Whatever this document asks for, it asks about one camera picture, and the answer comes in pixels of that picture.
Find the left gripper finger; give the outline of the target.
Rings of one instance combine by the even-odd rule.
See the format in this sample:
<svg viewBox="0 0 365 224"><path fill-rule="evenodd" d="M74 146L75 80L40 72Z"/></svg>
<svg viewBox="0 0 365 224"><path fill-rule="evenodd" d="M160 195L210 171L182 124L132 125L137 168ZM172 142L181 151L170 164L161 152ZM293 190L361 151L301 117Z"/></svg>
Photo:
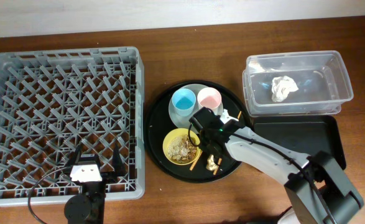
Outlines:
<svg viewBox="0 0 365 224"><path fill-rule="evenodd" d="M112 166L114 168L114 173L116 176L126 175L126 169L121 159L119 148L117 145L115 145L115 148L113 150Z"/></svg>
<svg viewBox="0 0 365 224"><path fill-rule="evenodd" d="M65 167L72 168L76 163L78 163L80 157L81 157L81 148L82 146L77 146L74 153L72 154L71 158L67 161L65 164Z"/></svg>

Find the gold snack wrapper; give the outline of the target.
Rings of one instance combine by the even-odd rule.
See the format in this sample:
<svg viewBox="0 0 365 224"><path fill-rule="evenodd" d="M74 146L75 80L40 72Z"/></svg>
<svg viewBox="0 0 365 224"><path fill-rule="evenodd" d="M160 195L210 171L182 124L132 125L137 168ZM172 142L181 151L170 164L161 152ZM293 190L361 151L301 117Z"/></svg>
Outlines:
<svg viewBox="0 0 365 224"><path fill-rule="evenodd" d="M219 165L217 165L215 163L215 157L214 155L210 155L208 158L207 158L207 165L206 165L206 169L209 170L209 171L216 171L218 170L218 167Z"/></svg>

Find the pink cup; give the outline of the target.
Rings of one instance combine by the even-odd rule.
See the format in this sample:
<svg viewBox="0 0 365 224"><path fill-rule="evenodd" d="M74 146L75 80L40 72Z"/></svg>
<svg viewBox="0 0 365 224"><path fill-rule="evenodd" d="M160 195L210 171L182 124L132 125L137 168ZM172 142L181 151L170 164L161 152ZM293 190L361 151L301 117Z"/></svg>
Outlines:
<svg viewBox="0 0 365 224"><path fill-rule="evenodd" d="M205 107L217 114L221 107L222 97L217 89L206 87L198 92L197 102L199 109Z"/></svg>

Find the food scraps and rice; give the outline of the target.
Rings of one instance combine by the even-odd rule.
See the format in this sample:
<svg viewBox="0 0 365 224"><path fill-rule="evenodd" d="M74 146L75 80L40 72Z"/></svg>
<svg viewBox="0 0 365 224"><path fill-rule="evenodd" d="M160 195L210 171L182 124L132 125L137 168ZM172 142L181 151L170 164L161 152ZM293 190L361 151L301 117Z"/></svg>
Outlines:
<svg viewBox="0 0 365 224"><path fill-rule="evenodd" d="M192 161L197 154L194 140L185 135L177 136L167 146L167 152L172 161L178 164L186 164Z"/></svg>

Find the yellow bowl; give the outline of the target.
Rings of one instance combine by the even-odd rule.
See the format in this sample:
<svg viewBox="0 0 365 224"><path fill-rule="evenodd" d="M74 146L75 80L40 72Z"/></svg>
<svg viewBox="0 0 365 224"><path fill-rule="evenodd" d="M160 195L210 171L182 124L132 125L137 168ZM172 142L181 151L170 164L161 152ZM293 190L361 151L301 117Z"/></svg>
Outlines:
<svg viewBox="0 0 365 224"><path fill-rule="evenodd" d="M167 146L168 144L171 142L171 140L177 136L181 136L181 135L187 135L189 137L189 139L193 139L194 140L194 143L193 145L197 147L198 151L197 151L197 154L195 156L195 158L186 163L186 164L178 164L174 161L171 160L171 158L169 157L168 155L168 152L167 152ZM166 137L164 138L164 141L163 141L163 152L164 152L164 155L166 156L166 158L173 164L176 164L176 165L180 165L180 166L184 166L184 165L188 165L188 164L191 164L198 156L198 153L201 151L201 149L198 147L200 143L200 140L199 140L199 137L192 131L192 130L188 130L188 129L185 129L185 128L177 128L177 129L174 129L172 130L171 132L169 132Z"/></svg>

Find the blue cup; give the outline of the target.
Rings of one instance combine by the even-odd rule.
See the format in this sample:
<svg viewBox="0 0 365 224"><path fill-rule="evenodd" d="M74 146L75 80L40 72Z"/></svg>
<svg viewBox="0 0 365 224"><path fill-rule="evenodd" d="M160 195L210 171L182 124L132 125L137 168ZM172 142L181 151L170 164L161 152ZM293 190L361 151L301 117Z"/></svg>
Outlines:
<svg viewBox="0 0 365 224"><path fill-rule="evenodd" d="M196 94L187 88L181 88L172 95L172 105L176 113L186 117L190 115L196 103Z"/></svg>

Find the white tissue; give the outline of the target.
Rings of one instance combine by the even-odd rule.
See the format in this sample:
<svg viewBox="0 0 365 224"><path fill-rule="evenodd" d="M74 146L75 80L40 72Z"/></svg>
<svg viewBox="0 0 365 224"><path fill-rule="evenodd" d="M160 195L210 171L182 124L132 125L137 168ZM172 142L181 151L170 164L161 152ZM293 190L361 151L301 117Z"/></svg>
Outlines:
<svg viewBox="0 0 365 224"><path fill-rule="evenodd" d="M296 82L288 77L275 77L272 79L272 101L280 103L284 101L289 93L298 91L298 86Z"/></svg>

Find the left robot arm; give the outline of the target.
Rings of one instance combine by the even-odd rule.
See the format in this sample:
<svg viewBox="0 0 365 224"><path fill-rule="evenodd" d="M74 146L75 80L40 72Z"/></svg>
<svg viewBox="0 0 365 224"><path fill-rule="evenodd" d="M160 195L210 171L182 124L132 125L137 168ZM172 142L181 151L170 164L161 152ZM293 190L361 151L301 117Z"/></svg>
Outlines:
<svg viewBox="0 0 365 224"><path fill-rule="evenodd" d="M112 171L100 171L100 159L97 154L83 154L82 146L77 146L66 166L72 182L81 185L81 192L70 198L64 208L68 223L104 223L106 185L117 181L127 174L119 149L113 150Z"/></svg>

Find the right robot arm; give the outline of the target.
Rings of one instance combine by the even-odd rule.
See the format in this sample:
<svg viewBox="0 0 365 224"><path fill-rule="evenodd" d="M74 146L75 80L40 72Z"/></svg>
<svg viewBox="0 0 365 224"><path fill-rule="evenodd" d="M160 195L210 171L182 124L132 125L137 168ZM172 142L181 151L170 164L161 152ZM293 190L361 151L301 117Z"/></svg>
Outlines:
<svg viewBox="0 0 365 224"><path fill-rule="evenodd" d="M217 157L255 167L284 186L291 207L277 223L348 223L364 200L337 161L320 151L314 156L271 142L230 117L203 107L190 119L200 147Z"/></svg>

